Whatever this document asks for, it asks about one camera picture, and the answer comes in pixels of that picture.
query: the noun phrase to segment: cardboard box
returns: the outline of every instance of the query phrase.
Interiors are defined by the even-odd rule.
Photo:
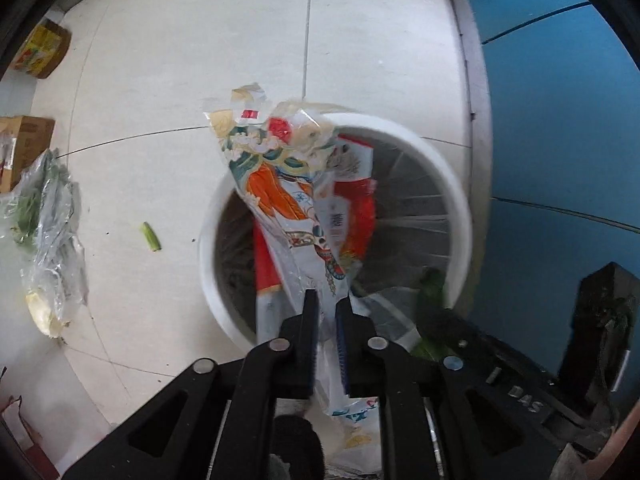
[[[0,117],[0,193],[11,191],[22,171],[49,147],[54,124],[41,117]]]

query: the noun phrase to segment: black object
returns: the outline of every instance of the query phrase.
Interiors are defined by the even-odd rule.
[[[452,311],[421,310],[422,332],[456,349],[442,362],[409,355],[377,337],[348,299],[337,304],[345,389],[380,398],[385,479],[541,480],[567,443],[585,458],[599,452],[609,429],[565,403],[551,375]],[[308,290],[302,315],[283,322],[279,339],[244,360],[196,361],[64,480],[266,478],[269,453],[282,448],[275,399],[312,395],[317,323]]]
[[[558,373],[559,386],[580,407],[618,418],[609,393],[618,389],[631,346],[640,280],[611,262],[580,282],[572,337]]]

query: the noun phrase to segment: screw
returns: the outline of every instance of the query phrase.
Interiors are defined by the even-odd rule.
[[[283,337],[279,337],[269,341],[269,348],[271,348],[271,350],[273,350],[274,352],[284,352],[287,348],[289,348],[289,345],[289,341],[287,341]]]
[[[386,347],[389,346],[389,341],[387,341],[383,337],[376,336],[369,339],[367,341],[367,345],[369,346],[369,348],[373,350],[384,350]]]
[[[463,367],[464,361],[455,355],[448,355],[442,360],[442,364],[448,370],[456,371]]]
[[[193,371],[197,374],[208,374],[213,370],[213,367],[215,365],[215,362],[213,362],[211,359],[198,359],[193,364]]]

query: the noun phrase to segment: vegetable in plastic bag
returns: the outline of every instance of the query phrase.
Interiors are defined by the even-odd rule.
[[[78,190],[57,150],[42,153],[4,200],[2,215],[28,256],[21,269],[25,299],[38,329],[58,337],[88,292],[78,240]]]

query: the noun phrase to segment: green vegetable piece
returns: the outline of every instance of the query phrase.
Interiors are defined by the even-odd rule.
[[[153,252],[156,252],[162,249],[162,246],[160,245],[160,240],[158,240],[156,233],[148,224],[148,222],[144,222],[140,226],[140,230],[142,231],[142,234],[145,235],[146,243],[149,245],[149,249],[151,249]]]

